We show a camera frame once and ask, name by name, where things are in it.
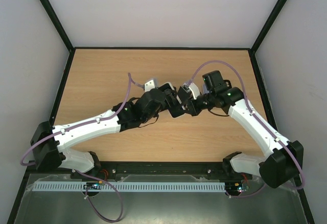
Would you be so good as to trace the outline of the black white-edged smartphone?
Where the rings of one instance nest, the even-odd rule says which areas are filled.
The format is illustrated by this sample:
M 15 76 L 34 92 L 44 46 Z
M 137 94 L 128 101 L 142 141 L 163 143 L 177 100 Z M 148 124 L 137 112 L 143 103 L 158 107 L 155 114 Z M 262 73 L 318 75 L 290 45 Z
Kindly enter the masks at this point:
M 165 95 L 172 94 L 176 92 L 176 87 L 174 87 L 170 82 L 166 82 L 158 88 Z

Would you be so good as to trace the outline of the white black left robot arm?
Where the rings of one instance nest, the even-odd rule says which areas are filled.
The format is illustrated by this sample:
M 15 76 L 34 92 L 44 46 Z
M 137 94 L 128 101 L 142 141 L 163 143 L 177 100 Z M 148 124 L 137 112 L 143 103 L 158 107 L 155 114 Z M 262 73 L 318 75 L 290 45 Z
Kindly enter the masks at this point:
M 173 118 L 184 113 L 175 90 L 153 88 L 141 97 L 132 97 L 93 118 L 57 126 L 52 126 L 49 121 L 42 122 L 31 139 L 36 169 L 41 172 L 57 168 L 89 172 L 98 164 L 96 154 L 73 150 L 73 146 L 99 136 L 144 127 L 165 110 Z

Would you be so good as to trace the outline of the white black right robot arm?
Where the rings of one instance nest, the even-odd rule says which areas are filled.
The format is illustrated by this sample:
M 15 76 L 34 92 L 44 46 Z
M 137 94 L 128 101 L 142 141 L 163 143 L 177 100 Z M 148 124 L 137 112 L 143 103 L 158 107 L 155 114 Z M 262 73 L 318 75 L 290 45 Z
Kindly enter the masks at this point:
M 197 116 L 202 110 L 222 109 L 237 121 L 258 144 L 263 157 L 236 152 L 227 158 L 223 174 L 233 179 L 240 173 L 256 175 L 271 188 L 277 188 L 300 174 L 304 148 L 276 131 L 245 98 L 243 91 L 224 80 L 219 71 L 202 76 L 205 93 L 194 83 L 185 83 L 178 96 L 185 111 Z

